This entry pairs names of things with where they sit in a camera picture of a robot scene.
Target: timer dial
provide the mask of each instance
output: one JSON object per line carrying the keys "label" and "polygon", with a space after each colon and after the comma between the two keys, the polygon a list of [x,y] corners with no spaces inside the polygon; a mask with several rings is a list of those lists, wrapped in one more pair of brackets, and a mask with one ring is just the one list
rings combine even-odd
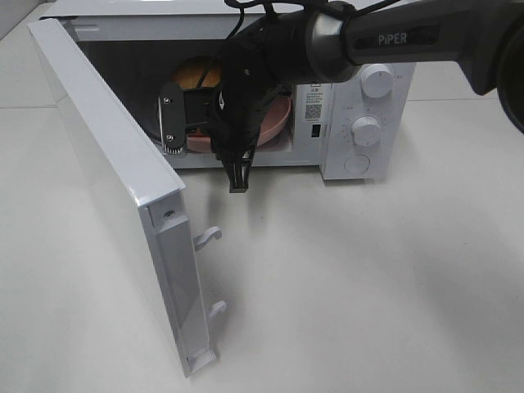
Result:
{"label": "timer dial", "polygon": [[393,69],[385,64],[369,65],[360,76],[362,90],[367,97],[381,98],[393,89]]}
{"label": "timer dial", "polygon": [[355,144],[369,147],[378,143],[382,137],[382,126],[371,116],[361,117],[351,125]]}

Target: white table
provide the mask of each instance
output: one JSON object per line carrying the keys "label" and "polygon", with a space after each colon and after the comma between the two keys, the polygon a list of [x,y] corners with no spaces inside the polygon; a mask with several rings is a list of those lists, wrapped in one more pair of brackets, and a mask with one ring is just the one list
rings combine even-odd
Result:
{"label": "white table", "polygon": [[230,305],[220,360],[187,380],[25,27],[0,70],[0,391],[524,390],[524,137],[456,65],[418,68],[384,182],[255,169],[229,195],[220,170],[182,172],[195,233],[224,231],[198,254],[206,303]]}

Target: pink bowl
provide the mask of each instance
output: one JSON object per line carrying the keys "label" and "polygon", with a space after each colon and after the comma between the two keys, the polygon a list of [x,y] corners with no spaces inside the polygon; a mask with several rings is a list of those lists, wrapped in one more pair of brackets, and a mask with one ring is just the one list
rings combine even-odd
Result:
{"label": "pink bowl", "polygon": [[[260,137],[258,146],[261,146],[275,138],[286,125],[291,113],[291,99],[289,97],[277,97],[269,109],[268,114],[260,126]],[[187,149],[198,153],[211,152],[210,137],[193,134],[187,136]]]}

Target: qr code label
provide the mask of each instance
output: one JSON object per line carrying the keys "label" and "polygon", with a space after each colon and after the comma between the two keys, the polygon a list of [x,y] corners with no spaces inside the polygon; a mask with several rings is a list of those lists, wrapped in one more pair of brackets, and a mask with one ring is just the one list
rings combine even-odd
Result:
{"label": "qr code label", "polygon": [[322,105],[306,105],[305,106],[305,118],[307,120],[320,119],[322,114]]}

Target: microwave door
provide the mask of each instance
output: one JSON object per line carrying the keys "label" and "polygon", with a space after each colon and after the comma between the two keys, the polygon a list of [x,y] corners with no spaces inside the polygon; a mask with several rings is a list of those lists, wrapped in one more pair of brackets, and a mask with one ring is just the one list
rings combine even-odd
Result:
{"label": "microwave door", "polygon": [[62,24],[41,20],[29,30],[97,211],[188,376],[215,355],[185,186]]}

